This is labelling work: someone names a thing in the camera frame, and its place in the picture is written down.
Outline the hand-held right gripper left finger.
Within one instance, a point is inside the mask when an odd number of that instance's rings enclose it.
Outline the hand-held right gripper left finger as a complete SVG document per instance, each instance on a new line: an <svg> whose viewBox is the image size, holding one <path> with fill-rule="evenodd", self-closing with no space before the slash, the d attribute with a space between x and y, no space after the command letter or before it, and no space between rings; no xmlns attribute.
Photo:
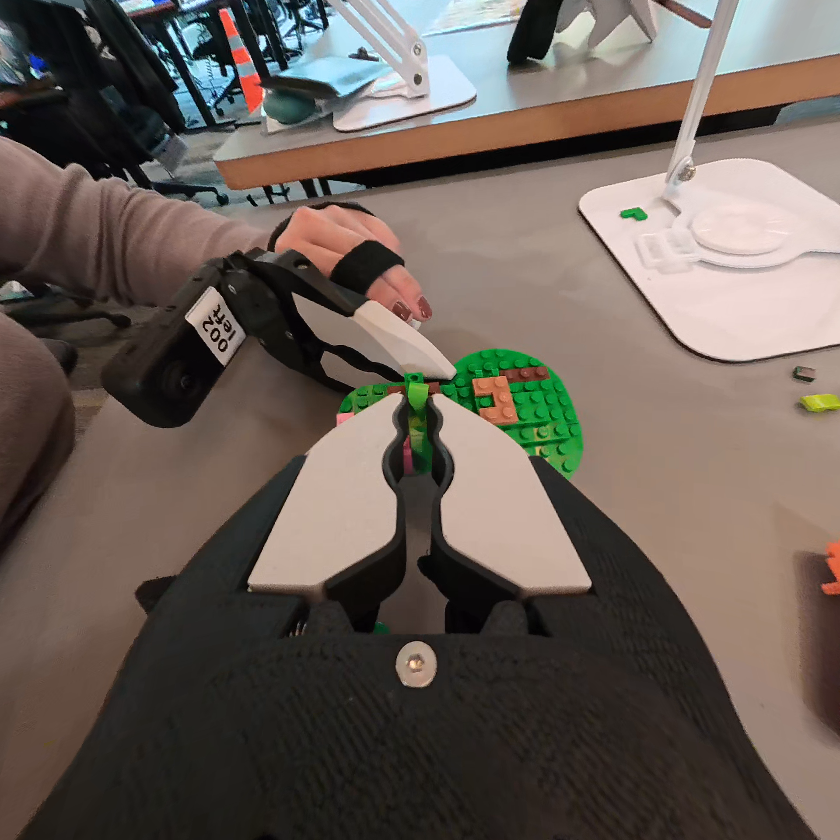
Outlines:
<svg viewBox="0 0 840 840"><path fill-rule="evenodd" d="M248 578L252 592L319 601L327 583L383 549L396 535L396 491L384 458L404 432L390 394L324 435L302 466Z"/></svg>

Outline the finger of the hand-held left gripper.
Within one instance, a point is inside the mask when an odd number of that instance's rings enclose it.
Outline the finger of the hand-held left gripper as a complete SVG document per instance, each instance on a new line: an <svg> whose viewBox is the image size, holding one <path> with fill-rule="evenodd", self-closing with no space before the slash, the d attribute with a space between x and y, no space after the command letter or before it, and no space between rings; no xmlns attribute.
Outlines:
<svg viewBox="0 0 840 840"><path fill-rule="evenodd" d="M426 381L447 382L455 377L455 366L442 351L377 302L367 301L345 317L297 294L292 300L324 347L351 347L371 360L399 366L404 374L421 373Z"/></svg>
<svg viewBox="0 0 840 840"><path fill-rule="evenodd" d="M329 389L355 389L366 385L403 382L404 371L393 363L367 358L349 346L326 346L320 358L320 383Z"/></svg>

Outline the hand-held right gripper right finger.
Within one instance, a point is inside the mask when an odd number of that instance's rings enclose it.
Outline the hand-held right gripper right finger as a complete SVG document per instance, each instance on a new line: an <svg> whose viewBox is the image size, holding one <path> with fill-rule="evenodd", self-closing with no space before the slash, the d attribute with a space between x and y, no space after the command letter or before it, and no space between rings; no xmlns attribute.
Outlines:
<svg viewBox="0 0 840 840"><path fill-rule="evenodd" d="M592 580L537 467L498 427L444 395L427 409L437 483L434 533L446 569L518 599L578 595Z"/></svg>

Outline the green lego plate build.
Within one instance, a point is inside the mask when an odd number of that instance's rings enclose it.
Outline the green lego plate build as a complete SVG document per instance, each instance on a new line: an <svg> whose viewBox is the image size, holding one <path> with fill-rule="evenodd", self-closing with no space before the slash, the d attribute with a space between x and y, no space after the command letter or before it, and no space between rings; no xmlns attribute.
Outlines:
<svg viewBox="0 0 840 840"><path fill-rule="evenodd" d="M571 478L583 454L581 425L571 397L559 376L539 359L519 351L489 349L470 353L455 362L450 381L426 381L432 396L443 395L499 428L529 456L540 457ZM364 409L396 393L405 395L404 380L392 385L359 387L347 395L336 416L341 425ZM426 423L409 418L403 446L407 475L423 475L432 468L432 446Z"/></svg>

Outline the person's left forearm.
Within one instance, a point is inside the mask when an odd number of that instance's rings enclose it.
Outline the person's left forearm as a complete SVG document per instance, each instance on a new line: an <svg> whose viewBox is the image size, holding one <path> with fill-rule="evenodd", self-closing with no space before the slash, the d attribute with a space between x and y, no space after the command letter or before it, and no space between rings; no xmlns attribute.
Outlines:
<svg viewBox="0 0 840 840"><path fill-rule="evenodd" d="M129 186L62 169L1 140L1 278L124 305L164 306L203 264L267 249L269 234Z"/></svg>

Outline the person's left hand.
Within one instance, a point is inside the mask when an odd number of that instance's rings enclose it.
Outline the person's left hand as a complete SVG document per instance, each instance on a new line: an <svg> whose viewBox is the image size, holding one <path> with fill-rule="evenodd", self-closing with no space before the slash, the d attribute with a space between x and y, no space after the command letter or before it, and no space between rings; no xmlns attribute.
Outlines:
<svg viewBox="0 0 840 840"><path fill-rule="evenodd" d="M269 248L278 253L295 250L309 259L325 277L332 278L341 259L367 240L376 241L403 256L398 237L380 218L337 204L321 208L300 207L288 218ZM433 316L432 306L420 284L401 264L374 278L366 297L406 322L425 322Z"/></svg>

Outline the person's leg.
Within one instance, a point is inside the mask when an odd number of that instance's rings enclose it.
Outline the person's leg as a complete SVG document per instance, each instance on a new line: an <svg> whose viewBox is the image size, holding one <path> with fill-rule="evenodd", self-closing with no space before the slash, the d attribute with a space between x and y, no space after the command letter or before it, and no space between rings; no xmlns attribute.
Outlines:
<svg viewBox="0 0 840 840"><path fill-rule="evenodd" d="M2 548L58 475L74 442L67 373L42 339L2 315Z"/></svg>

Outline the white desk stand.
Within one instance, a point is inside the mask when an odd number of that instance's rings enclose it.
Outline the white desk stand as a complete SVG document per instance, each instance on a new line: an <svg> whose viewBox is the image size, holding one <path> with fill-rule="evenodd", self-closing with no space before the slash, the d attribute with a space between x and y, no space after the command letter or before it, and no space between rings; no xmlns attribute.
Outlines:
<svg viewBox="0 0 840 840"><path fill-rule="evenodd" d="M387 1L331 2L335 10L390 67L332 114L342 133L467 106L473 83L448 56L430 56L415 28Z"/></svg>
<svg viewBox="0 0 840 840"><path fill-rule="evenodd" d="M767 161L693 158L738 5L717 3L666 173L604 185L579 201L673 337L727 363L839 342L838 202ZM621 219L629 207L648 219Z"/></svg>

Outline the teal round bowl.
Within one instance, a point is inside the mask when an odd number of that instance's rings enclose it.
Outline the teal round bowl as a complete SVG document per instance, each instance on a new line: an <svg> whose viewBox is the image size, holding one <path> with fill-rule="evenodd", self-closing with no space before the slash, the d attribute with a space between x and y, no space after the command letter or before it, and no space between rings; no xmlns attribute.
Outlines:
<svg viewBox="0 0 840 840"><path fill-rule="evenodd" d="M318 103L293 91L267 90L261 106L267 130L283 130L310 122L321 116Z"/></svg>

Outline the grey paper sheet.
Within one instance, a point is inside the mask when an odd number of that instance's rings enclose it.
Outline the grey paper sheet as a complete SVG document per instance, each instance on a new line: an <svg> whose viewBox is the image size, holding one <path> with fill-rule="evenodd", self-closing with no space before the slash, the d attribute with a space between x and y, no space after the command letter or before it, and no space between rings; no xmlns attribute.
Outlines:
<svg viewBox="0 0 840 840"><path fill-rule="evenodd" d="M299 61L276 76L261 81L269 91L310 100L346 98L391 68L384 62L347 56L325 56Z"/></svg>

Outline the grey table with wooden edge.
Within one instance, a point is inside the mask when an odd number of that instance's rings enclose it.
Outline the grey table with wooden edge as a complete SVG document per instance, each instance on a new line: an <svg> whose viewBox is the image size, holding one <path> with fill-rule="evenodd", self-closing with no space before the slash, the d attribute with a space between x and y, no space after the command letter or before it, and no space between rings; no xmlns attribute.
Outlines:
<svg viewBox="0 0 840 840"><path fill-rule="evenodd" d="M513 24L426 37L477 98L455 110L360 133L330 119L270 136L240 128L213 160L239 191L314 179L390 186L519 162L669 140L684 115L707 32L656 9L647 42L631 20L586 48L581 16L543 62L509 68ZM838 95L838 2L741 2L704 111L703 130L770 124L788 104Z"/></svg>

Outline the black office chair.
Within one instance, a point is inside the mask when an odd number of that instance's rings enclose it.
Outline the black office chair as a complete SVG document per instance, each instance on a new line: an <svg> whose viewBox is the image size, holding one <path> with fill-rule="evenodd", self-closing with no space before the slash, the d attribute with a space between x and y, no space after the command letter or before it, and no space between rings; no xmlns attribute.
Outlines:
<svg viewBox="0 0 840 840"><path fill-rule="evenodd" d="M54 70L67 96L61 165L78 163L98 179L117 176L163 196L209 193L228 205L218 187L175 179L186 124L173 82L126 13L115 2L53 3L49 11L66 55Z"/></svg>

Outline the orange traffic cone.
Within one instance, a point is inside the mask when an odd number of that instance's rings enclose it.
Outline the orange traffic cone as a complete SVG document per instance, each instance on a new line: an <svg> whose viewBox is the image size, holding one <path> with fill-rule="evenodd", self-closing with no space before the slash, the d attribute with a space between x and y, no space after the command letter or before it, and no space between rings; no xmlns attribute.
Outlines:
<svg viewBox="0 0 840 840"><path fill-rule="evenodd" d="M242 38L243 33L227 7L219 10L219 17L222 20L228 46L238 73L239 86L245 97L248 115L251 117L259 116L264 90L249 49Z"/></svg>

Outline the brown wooden stick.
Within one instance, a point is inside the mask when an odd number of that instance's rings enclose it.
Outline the brown wooden stick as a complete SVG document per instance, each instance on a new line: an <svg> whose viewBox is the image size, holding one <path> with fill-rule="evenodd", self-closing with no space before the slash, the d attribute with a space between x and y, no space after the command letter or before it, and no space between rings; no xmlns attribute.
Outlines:
<svg viewBox="0 0 840 840"><path fill-rule="evenodd" d="M697 12L697 10L688 7L679 1L661 0L655 2L657 5L665 8L670 13L684 19L698 28L709 29L711 27L712 21L709 17Z"/></svg>

